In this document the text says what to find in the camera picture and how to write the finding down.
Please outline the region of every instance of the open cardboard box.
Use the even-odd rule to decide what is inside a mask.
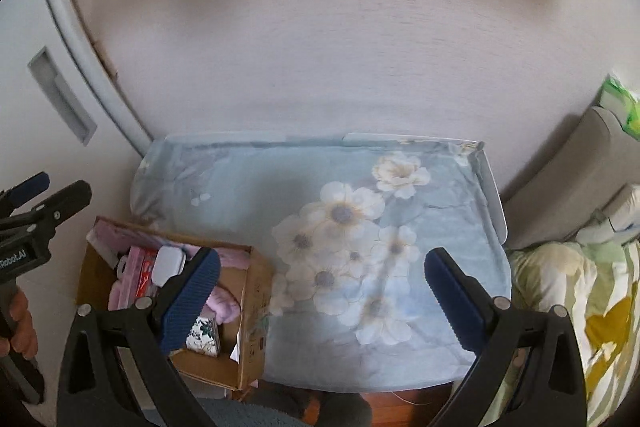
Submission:
[[[188,243],[197,247],[235,248],[249,253],[247,270],[223,267],[220,284],[228,289],[240,302],[241,315],[235,322],[222,325],[220,340],[222,352],[217,358],[182,349],[171,355],[176,369],[191,378],[233,391],[246,389],[252,381],[262,376],[264,370],[264,350],[267,335],[267,317],[271,299],[271,279],[273,268],[255,248],[233,245],[211,239],[189,235],[158,232],[130,223],[122,223],[105,217],[98,217],[121,229],[135,230],[162,237],[176,243]],[[80,275],[76,303],[91,304],[98,310],[106,310],[111,285],[116,277],[102,257],[87,244],[84,263]],[[239,361],[230,354],[239,339]]]

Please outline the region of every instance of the human hand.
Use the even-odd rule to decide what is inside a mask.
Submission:
[[[16,352],[22,353],[23,357],[31,360],[38,352],[38,337],[33,329],[33,319],[29,311],[29,301],[20,288],[9,307],[11,318],[18,323],[14,337],[11,339],[11,346]],[[0,337],[0,357],[9,354],[9,340]]]

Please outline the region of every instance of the silver bolt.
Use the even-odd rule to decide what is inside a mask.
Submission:
[[[153,299],[151,297],[141,297],[136,301],[136,308],[139,310],[146,310],[153,304]]]
[[[553,308],[551,308],[554,313],[558,316],[558,317],[566,317],[569,313],[567,312],[566,308],[560,304],[556,304]]]
[[[499,310],[508,310],[511,308],[511,301],[507,297],[496,297],[494,304]]]
[[[91,304],[80,304],[78,306],[78,315],[81,317],[86,317],[89,313],[91,313]]]

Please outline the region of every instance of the wooden floor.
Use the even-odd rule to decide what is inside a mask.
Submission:
[[[373,409],[374,427],[426,427],[449,399],[451,384],[416,391],[368,393],[362,396]],[[413,402],[412,405],[402,401]],[[313,425],[318,419],[318,401],[313,400],[306,411],[305,422]]]

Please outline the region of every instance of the headboard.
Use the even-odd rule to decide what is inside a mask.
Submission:
[[[505,246],[568,239],[627,183],[640,183],[640,143],[611,112],[590,107],[562,149],[504,205]]]

